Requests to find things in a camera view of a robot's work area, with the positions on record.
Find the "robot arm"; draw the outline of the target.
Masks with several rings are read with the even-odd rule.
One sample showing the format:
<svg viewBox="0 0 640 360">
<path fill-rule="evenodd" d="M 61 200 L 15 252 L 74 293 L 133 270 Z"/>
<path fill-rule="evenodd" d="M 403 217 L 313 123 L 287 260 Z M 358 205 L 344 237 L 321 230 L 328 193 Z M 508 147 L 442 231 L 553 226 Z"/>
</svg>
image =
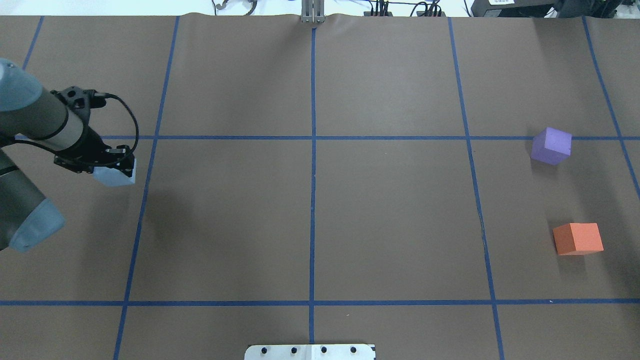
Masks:
<svg viewBox="0 0 640 360">
<path fill-rule="evenodd" d="M 118 101 L 132 119 L 134 143 L 110 146 L 90 126 L 92 110 Z M 12 60 L 0 61 L 1 248 L 25 253 L 61 230 L 66 219 L 4 151 L 30 146 L 53 155 L 54 164 L 76 174 L 91 174 L 107 187 L 135 184 L 135 150 L 140 128 L 119 96 L 70 86 L 46 89 Z"/>
</svg>

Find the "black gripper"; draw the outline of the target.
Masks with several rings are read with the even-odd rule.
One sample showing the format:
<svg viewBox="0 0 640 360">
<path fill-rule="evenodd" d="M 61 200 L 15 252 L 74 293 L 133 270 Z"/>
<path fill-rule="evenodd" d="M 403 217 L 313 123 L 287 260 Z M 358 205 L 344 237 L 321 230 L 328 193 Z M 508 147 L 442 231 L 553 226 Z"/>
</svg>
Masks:
<svg viewBox="0 0 640 360">
<path fill-rule="evenodd" d="M 96 167 L 112 167 L 115 157 L 126 157 L 130 152 L 128 145 L 110 148 L 88 127 L 73 146 L 55 153 L 54 164 L 76 174 L 93 174 Z"/>
</svg>

